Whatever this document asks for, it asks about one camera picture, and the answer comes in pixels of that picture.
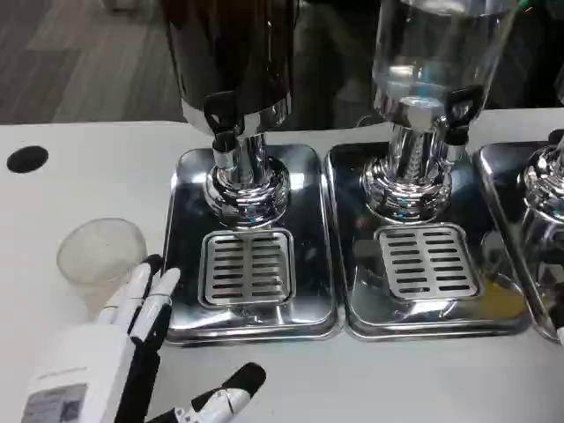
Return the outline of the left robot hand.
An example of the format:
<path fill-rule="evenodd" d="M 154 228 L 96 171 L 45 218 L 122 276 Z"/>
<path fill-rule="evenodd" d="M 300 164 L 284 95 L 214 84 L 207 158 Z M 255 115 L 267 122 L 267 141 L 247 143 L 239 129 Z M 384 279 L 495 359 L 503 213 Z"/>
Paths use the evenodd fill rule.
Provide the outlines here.
<path fill-rule="evenodd" d="M 49 342 L 27 389 L 23 422 L 146 422 L 181 278 L 148 256 L 91 323 Z"/>

